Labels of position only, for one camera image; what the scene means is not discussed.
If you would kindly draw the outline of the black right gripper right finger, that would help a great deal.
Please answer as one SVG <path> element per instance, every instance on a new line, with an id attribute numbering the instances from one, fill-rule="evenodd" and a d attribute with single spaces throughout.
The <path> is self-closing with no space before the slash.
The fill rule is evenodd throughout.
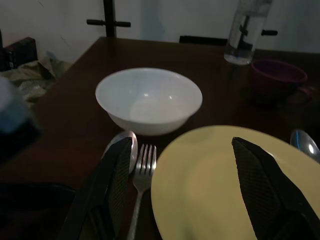
<path id="1" fill-rule="evenodd" d="M 320 219 L 301 190 L 260 146 L 232 139 L 242 199 L 258 240 L 318 240 Z"/>

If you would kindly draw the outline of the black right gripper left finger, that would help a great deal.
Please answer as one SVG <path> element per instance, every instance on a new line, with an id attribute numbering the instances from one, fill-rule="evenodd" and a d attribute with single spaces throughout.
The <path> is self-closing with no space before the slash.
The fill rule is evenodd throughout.
<path id="1" fill-rule="evenodd" d="M 126 204 L 132 138 L 111 145 L 77 191 L 61 240 L 115 240 Z"/>

